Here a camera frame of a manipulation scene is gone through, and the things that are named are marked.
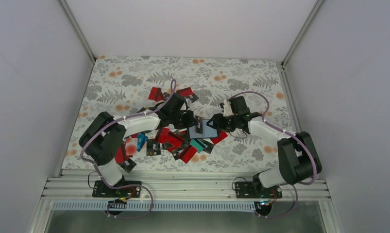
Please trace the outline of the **red striped card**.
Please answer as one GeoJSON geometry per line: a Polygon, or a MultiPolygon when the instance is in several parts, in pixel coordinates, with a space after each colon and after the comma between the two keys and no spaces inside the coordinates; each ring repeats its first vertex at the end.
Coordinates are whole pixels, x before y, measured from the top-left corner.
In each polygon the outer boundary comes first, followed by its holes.
{"type": "Polygon", "coordinates": [[[212,141],[213,144],[218,144],[219,142],[221,142],[222,140],[224,140],[226,137],[228,136],[228,134],[224,131],[219,131],[218,132],[218,136],[217,137],[214,137],[214,138],[211,138],[210,140],[212,141]]]}

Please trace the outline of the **black card holder wallet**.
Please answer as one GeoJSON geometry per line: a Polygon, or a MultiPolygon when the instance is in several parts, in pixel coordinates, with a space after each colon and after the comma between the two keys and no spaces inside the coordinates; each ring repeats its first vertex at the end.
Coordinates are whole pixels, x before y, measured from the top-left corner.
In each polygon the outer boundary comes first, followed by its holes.
{"type": "Polygon", "coordinates": [[[198,126],[191,126],[187,129],[187,135],[190,139],[203,139],[203,138],[215,138],[218,137],[218,130],[209,126],[208,119],[202,121],[202,126],[197,132],[198,126]]]}

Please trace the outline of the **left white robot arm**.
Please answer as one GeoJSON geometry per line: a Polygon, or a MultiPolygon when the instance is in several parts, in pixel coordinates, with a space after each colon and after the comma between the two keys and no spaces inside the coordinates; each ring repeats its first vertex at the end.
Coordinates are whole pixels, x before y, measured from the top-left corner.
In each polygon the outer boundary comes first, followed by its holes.
{"type": "Polygon", "coordinates": [[[187,101],[179,94],[170,95],[154,107],[128,116],[101,112],[79,139],[80,158],[90,162],[109,195],[119,196],[129,185],[119,170],[115,156],[126,136],[151,132],[172,125],[176,129],[194,126],[196,118],[187,101]]]}

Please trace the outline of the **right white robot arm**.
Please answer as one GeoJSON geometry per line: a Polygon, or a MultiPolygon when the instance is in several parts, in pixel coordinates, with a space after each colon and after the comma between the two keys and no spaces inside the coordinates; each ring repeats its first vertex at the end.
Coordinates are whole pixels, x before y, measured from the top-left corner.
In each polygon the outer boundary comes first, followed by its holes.
{"type": "Polygon", "coordinates": [[[223,112],[213,115],[207,121],[208,126],[228,133],[240,129],[276,144],[278,165],[253,176],[251,186],[255,196],[263,198],[271,188],[283,184],[315,182],[322,165],[309,133],[288,132],[267,121],[264,114],[252,113],[243,96],[226,100],[221,107],[223,112]]]}

